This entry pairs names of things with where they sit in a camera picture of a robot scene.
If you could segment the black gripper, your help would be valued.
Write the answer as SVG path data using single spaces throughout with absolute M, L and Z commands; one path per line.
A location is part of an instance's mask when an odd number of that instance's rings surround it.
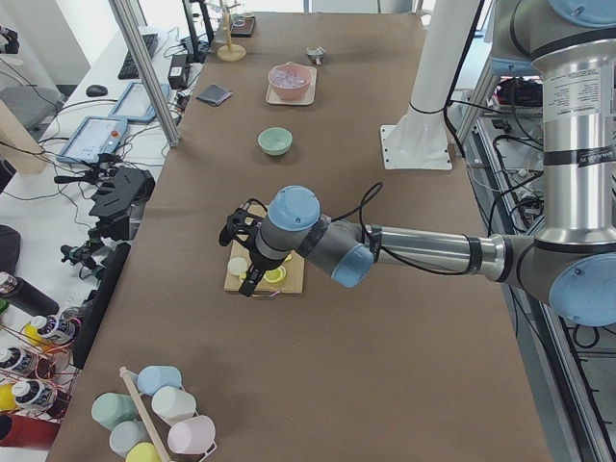
M 244 274 L 244 279 L 239 288 L 239 293 L 244 296 L 252 296 L 264 278 L 268 270 L 275 270 L 282 265 L 284 259 L 271 259 L 264 256 L 260 251 L 251 249 L 249 251 L 251 266 Z

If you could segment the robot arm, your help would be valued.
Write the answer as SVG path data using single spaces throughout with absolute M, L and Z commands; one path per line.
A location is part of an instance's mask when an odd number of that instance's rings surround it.
M 339 284 L 358 285 L 376 263 L 520 288 L 562 318 L 615 321 L 615 5 L 611 1 L 499 1 L 493 59 L 543 81 L 544 223 L 532 236 L 472 237 L 349 222 L 323 213 L 301 186 L 277 193 L 263 217 L 238 208 L 221 244 L 247 249 L 240 291 L 296 253 Z

